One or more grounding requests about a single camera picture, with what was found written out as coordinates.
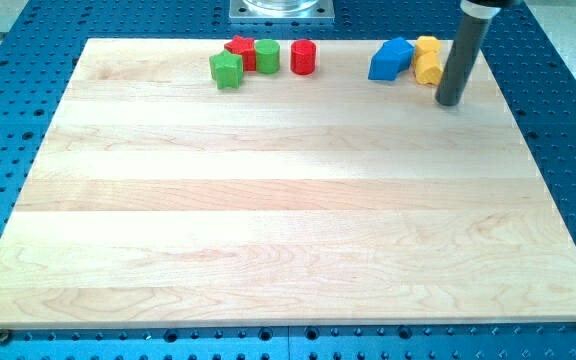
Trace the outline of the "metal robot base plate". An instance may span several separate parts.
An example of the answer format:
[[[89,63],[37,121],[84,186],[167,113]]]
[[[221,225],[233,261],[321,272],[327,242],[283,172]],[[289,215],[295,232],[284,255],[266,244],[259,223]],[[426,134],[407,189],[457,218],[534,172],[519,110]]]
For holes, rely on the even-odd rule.
[[[321,20],[335,18],[332,0],[230,0],[229,18],[238,22]]]

